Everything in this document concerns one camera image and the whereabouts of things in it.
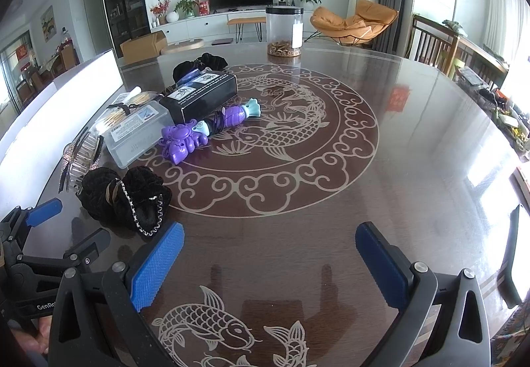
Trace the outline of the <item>left hand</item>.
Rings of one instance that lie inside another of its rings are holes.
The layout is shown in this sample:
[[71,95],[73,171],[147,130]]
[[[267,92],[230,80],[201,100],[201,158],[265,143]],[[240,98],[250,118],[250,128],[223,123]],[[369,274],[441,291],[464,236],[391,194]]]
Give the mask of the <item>left hand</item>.
[[48,354],[49,335],[52,324],[52,316],[38,319],[38,333],[34,336],[22,330],[17,322],[9,321],[8,325],[16,341],[25,352]]

